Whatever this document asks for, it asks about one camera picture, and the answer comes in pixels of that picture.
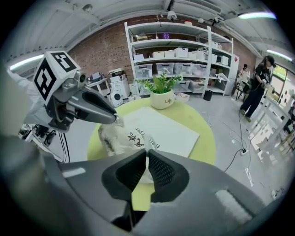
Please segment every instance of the red brick wall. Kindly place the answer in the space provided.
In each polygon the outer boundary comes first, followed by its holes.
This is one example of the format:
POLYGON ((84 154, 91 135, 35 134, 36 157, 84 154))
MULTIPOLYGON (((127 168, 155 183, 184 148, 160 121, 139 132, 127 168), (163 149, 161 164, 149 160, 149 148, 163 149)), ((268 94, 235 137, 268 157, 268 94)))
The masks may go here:
MULTIPOLYGON (((155 16, 138 17, 126 20, 128 25, 155 21, 155 16)), ((69 51, 69 55, 83 68, 87 76, 98 71, 108 75, 110 70, 124 68, 128 81, 133 81, 124 22, 125 21, 113 24, 94 33, 69 51)), ((178 19, 177 22, 183 23, 184 20, 178 19)), ((192 22, 195 26, 207 28, 205 24, 192 22)), ((225 32, 220 31, 215 27, 212 27, 212 31, 222 36, 227 35, 225 32)), ((229 48, 223 44, 223 50, 227 51, 227 49, 229 48)), ((239 68, 242 68, 244 64, 248 64, 249 69, 253 71, 256 57, 237 40, 234 40, 234 54, 240 57, 239 68)))

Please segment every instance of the trash can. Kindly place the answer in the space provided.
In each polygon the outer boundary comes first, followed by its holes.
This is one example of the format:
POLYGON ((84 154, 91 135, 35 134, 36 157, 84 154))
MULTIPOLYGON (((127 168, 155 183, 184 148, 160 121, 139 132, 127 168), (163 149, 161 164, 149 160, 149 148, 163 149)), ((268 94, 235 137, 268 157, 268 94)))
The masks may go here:
POLYGON ((204 100, 210 101, 212 98, 213 92, 211 90, 205 90, 204 100))

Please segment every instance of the black cap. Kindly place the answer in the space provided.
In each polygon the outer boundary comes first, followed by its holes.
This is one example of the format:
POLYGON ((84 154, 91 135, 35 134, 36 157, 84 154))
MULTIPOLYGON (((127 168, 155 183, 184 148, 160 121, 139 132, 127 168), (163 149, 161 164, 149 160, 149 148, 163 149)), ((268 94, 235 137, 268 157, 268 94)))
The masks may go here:
POLYGON ((266 58, 268 59, 268 61, 271 63, 272 66, 275 65, 275 59, 272 56, 268 55, 266 56, 266 58))

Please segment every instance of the ceiling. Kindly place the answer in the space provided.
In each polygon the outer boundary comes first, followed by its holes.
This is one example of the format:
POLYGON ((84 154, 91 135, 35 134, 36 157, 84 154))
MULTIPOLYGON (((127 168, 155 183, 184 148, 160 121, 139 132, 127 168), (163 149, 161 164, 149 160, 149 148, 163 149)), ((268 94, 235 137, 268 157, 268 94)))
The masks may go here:
MULTIPOLYGON (((41 0, 36 2, 8 36, 1 50, 6 65, 49 50, 71 50, 94 32, 128 18, 167 13, 171 0, 41 0)), ((267 49, 295 58, 293 48, 274 19, 243 20, 240 13, 265 10, 252 0, 175 0, 171 8, 179 16, 205 22, 218 17, 216 27, 231 33, 256 56, 267 49)), ((281 60, 295 71, 293 63, 281 60)), ((29 77, 38 62, 26 64, 17 73, 29 77)))

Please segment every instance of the yellow table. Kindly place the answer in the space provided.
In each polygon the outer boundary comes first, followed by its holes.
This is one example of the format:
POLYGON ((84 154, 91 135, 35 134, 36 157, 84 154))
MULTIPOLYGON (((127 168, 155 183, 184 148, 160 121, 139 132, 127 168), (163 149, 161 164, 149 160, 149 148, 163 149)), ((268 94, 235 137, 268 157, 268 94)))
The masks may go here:
MULTIPOLYGON (((116 111, 120 116, 123 116, 143 106, 151 107, 149 98, 139 99, 123 104, 118 107, 116 111)), ((212 130, 195 109, 184 103, 175 101, 171 107, 156 111, 199 133, 200 137, 191 151, 189 158, 203 161, 211 165, 214 164, 216 148, 212 130)), ((106 153, 98 137, 99 126, 100 124, 96 126, 88 143, 88 160, 106 157, 106 153)), ((150 195, 153 192, 153 184, 138 184, 132 192, 132 206, 134 210, 147 211, 150 204, 150 195)))

